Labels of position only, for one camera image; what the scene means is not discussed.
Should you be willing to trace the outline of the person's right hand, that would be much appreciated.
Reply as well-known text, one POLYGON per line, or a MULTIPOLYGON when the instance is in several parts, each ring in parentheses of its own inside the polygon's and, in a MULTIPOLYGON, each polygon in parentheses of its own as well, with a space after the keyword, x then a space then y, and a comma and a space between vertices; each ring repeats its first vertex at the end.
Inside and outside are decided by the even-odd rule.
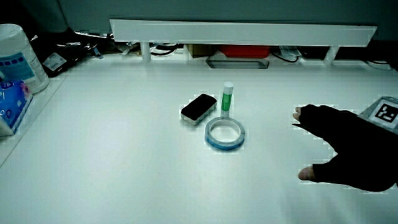
POLYGON ((383 96, 361 114, 326 105, 297 107, 296 126, 326 141, 336 155, 298 173, 300 180, 382 192, 397 183, 397 99, 383 96))

